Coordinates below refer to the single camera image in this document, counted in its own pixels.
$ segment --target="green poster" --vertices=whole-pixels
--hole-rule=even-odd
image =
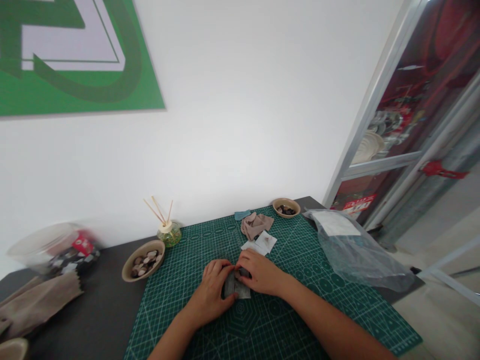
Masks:
[[[164,108],[132,0],[0,0],[0,116]]]

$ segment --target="plastic bag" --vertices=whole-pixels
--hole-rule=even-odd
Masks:
[[[315,209],[303,214],[315,221],[318,240],[335,273],[354,283],[406,291],[415,275],[393,259],[348,215]]]

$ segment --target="ceramic bowl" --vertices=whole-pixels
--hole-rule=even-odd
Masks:
[[[284,205],[286,207],[289,207],[289,208],[295,210],[295,214],[294,215],[282,214],[280,211],[277,210],[277,208],[280,205]],[[278,199],[273,200],[272,206],[273,206],[273,209],[275,210],[275,212],[278,214],[278,216],[281,216],[282,218],[285,218],[285,219],[291,219],[291,218],[297,216],[298,214],[300,214],[300,205],[296,201],[293,201],[292,199],[288,199],[286,197],[280,197]]]
[[[161,255],[160,261],[157,261],[153,268],[139,277],[132,277],[132,268],[134,267],[134,260],[139,256],[146,256],[148,252],[153,250],[158,250],[158,254]],[[163,241],[160,240],[153,240],[149,241],[142,246],[140,246],[137,250],[130,255],[128,260],[126,261],[125,265],[123,265],[123,269],[121,271],[121,278],[125,280],[127,283],[133,283],[138,280],[146,279],[162,265],[165,259],[165,244]]]

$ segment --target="dark table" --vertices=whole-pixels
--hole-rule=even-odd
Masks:
[[[324,209],[307,196],[296,200],[302,208]],[[146,280],[127,283],[122,267],[142,244],[156,236],[106,248],[98,262],[82,276],[84,294],[67,304],[38,331],[27,336],[32,359],[122,359],[147,284]],[[23,269],[0,281],[0,301],[31,280],[36,274]],[[418,279],[409,291],[397,293],[378,288],[393,303],[423,284]]]

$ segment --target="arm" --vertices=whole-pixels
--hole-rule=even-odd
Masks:
[[[225,259],[213,260],[205,267],[200,286],[175,316],[148,360],[180,359],[195,332],[234,304],[237,293],[222,299],[222,286],[233,269],[234,266]]]
[[[251,279],[240,281],[256,292],[278,296],[300,315],[332,359],[395,359],[395,356],[348,316],[281,271],[252,249],[241,252],[236,269]]]

